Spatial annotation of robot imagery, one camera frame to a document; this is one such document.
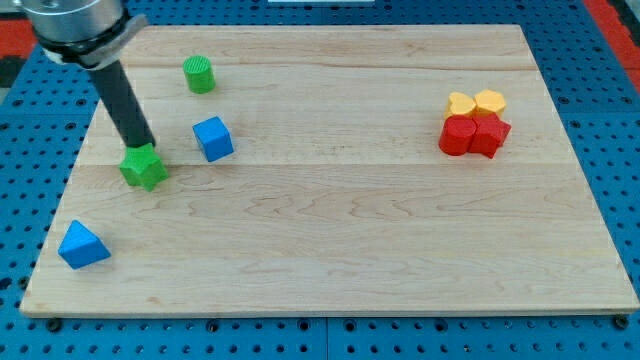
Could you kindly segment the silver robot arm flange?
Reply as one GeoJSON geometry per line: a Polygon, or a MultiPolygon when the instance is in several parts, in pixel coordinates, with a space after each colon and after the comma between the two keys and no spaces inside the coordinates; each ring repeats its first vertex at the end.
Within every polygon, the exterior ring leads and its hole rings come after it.
{"type": "Polygon", "coordinates": [[[51,61],[90,71],[118,61],[148,25],[145,15],[131,15],[121,0],[14,0],[13,5],[31,21],[51,61]]]}

